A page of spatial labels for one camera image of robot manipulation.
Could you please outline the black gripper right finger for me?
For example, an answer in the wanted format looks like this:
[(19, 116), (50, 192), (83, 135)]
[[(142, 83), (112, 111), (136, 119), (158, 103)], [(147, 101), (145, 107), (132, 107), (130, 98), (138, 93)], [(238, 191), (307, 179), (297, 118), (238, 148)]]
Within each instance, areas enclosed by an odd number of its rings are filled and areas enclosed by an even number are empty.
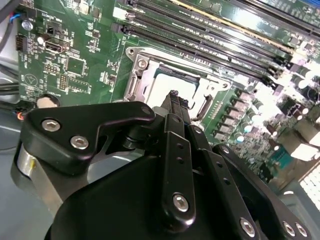
[(210, 146), (181, 99), (192, 157), (204, 174), (204, 209), (222, 240), (311, 240), (307, 226), (225, 144)]

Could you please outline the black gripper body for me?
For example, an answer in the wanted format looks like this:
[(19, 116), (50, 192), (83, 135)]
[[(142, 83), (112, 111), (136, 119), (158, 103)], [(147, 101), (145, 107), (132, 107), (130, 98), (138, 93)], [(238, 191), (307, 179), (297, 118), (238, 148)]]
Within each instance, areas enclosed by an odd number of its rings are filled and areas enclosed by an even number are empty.
[(238, 240), (216, 189), (189, 157), (141, 157), (73, 193), (48, 240)]

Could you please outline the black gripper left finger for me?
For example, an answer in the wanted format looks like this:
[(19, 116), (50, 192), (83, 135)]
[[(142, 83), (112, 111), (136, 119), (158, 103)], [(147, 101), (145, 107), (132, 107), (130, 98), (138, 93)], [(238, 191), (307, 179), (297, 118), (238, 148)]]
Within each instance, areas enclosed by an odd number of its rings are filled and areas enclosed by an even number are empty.
[(27, 114), (11, 167), (15, 185), (56, 216), (73, 193), (142, 157), (189, 157), (176, 91), (160, 110), (140, 101), (42, 108)]

